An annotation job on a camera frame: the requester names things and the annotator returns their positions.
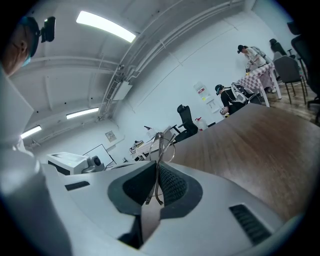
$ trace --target fluorescent light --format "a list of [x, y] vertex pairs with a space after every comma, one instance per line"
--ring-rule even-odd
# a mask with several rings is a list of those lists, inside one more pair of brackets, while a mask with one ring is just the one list
[[98, 110], [99, 110], [99, 108], [96, 107], [96, 108], [91, 108], [91, 109], [87, 109], [87, 110], [75, 112], [75, 113], [72, 113], [72, 114], [67, 114], [67, 115], [66, 115], [66, 119], [76, 118], [76, 117], [78, 117], [78, 116], [82, 116], [82, 115], [85, 115], [85, 114], [97, 112]]
[[92, 14], [90, 12], [81, 11], [78, 18], [76, 19], [77, 23], [89, 25], [107, 32], [110, 32], [118, 37], [121, 37], [128, 42], [132, 42], [135, 39], [135, 35], [123, 28], [122, 26], [117, 25], [116, 23], [102, 18], [98, 15]]
[[34, 133], [36, 133], [36, 132], [39, 132], [40, 130], [41, 130], [41, 127], [40, 127], [40, 125], [38, 125], [38, 126], [32, 128], [32, 129], [27, 130], [26, 132], [22, 133], [22, 134], [21, 134], [21, 138], [24, 139], [25, 137], [28, 137], [28, 136], [30, 136], [31, 134], [34, 134]]

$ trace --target floor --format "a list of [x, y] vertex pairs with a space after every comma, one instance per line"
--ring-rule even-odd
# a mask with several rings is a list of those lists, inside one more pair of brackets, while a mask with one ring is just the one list
[[[284, 111], [294, 114], [295, 116], [301, 117], [305, 120], [315, 123], [316, 115], [319, 111], [320, 105], [311, 104], [310, 109], [307, 108], [307, 105], [305, 105], [304, 102], [304, 95], [301, 83], [293, 83], [293, 88], [296, 94], [295, 96], [291, 84], [288, 84], [292, 104], [290, 104], [285, 84], [281, 81], [279, 81], [278, 84], [281, 91], [282, 99], [278, 99], [277, 93], [267, 93], [267, 98], [270, 107], [282, 109]], [[306, 88], [308, 94], [306, 97], [306, 101], [311, 101], [316, 97], [316, 94], [309, 88], [308, 85], [306, 86]]]

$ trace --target chair armrest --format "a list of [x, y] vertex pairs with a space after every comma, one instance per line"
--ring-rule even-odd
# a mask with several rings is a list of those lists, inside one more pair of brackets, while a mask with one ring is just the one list
[[172, 127], [170, 128], [170, 130], [171, 130], [171, 129], [175, 129], [175, 130], [178, 132], [178, 134], [180, 134], [181, 132], [177, 129], [176, 126], [177, 126], [177, 125], [172, 126]]
[[184, 126], [187, 122], [184, 122], [183, 124], [179, 125], [178, 128]]

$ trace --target checkered cloth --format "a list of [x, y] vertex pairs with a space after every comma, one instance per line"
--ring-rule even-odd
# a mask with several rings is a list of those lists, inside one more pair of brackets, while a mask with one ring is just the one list
[[274, 87], [272, 72], [275, 69], [273, 63], [259, 67], [237, 81], [238, 84], [246, 86], [251, 90], [263, 90], [266, 87]]

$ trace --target camera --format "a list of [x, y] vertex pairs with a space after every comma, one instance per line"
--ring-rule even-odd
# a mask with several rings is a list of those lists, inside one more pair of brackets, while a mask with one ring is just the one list
[[49, 17], [44, 21], [44, 26], [40, 30], [41, 43], [52, 42], [55, 39], [56, 18]]

